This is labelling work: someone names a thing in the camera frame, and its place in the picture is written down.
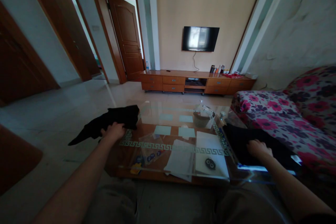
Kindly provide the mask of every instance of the round object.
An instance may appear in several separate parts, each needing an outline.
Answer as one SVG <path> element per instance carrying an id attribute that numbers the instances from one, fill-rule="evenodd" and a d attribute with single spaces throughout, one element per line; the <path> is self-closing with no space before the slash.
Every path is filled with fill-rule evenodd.
<path id="1" fill-rule="evenodd" d="M 216 163 L 210 159 L 210 158 L 207 158 L 205 160 L 205 165 L 210 169 L 210 170 L 215 170 L 216 169 Z"/>

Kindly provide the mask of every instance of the white floor tile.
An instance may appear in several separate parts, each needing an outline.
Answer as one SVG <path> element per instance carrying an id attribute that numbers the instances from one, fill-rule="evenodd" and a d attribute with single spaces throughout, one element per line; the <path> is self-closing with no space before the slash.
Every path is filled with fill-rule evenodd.
<path id="1" fill-rule="evenodd" d="M 0 108 L 0 124 L 43 151 L 38 166 L 0 197 L 1 223 L 29 223 L 53 193 L 97 146 L 88 139 L 67 144 L 107 108 L 144 101 L 229 106 L 231 97 L 147 92 L 140 82 L 123 85 L 90 80 L 51 90 Z M 106 172 L 99 185 L 111 183 Z M 207 223 L 214 195 L 210 189 L 136 181 L 140 223 Z"/>

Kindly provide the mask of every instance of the glass coffee table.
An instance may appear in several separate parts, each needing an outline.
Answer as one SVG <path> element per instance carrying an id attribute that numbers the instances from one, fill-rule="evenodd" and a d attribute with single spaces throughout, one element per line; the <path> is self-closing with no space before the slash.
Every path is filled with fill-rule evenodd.
<path id="1" fill-rule="evenodd" d="M 112 148 L 110 176 L 216 185 L 226 180 L 272 183 L 265 171 L 238 169 L 222 126 L 246 128 L 227 106 L 129 101 L 138 105 L 137 130 L 127 130 Z"/>

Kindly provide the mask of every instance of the television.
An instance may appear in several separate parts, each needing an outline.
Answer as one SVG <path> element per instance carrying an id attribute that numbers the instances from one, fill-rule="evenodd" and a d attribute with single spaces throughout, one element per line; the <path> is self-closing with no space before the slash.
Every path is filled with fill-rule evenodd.
<path id="1" fill-rule="evenodd" d="M 182 51 L 214 51 L 219 27 L 185 26 Z"/>

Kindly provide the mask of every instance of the tv stand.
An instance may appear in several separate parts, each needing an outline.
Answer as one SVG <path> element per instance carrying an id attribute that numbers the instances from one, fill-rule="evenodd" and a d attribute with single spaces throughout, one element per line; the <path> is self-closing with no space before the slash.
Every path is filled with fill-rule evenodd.
<path id="1" fill-rule="evenodd" d="M 250 90 L 256 80 L 243 77 L 230 79 L 219 73 L 171 70 L 149 70 L 140 74 L 142 89 L 147 91 L 234 95 Z"/>

